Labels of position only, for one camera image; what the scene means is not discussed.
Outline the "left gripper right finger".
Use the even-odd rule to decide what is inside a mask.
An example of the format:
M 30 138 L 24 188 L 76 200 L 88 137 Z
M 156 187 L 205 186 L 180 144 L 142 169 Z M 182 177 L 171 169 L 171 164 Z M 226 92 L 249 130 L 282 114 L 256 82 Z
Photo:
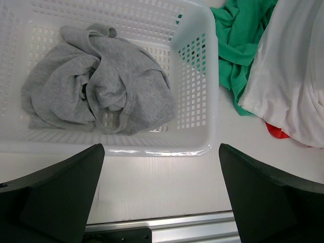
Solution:
M 219 159 L 241 242 L 323 242 L 323 184 L 228 144 Z

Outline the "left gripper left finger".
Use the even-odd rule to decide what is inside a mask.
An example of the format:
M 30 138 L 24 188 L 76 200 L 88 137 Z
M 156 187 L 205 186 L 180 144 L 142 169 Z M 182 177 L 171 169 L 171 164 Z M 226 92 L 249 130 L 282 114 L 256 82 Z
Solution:
M 86 150 L 1 183 L 1 242 L 81 242 L 105 150 Z

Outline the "grey tank top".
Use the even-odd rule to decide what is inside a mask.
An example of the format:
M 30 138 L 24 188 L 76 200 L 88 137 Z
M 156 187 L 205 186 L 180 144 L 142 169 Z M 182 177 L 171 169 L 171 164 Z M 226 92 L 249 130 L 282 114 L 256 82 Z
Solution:
M 175 118 L 167 74 L 146 50 L 103 24 L 63 26 L 60 34 L 63 42 L 48 51 L 21 89 L 31 129 L 130 136 Z

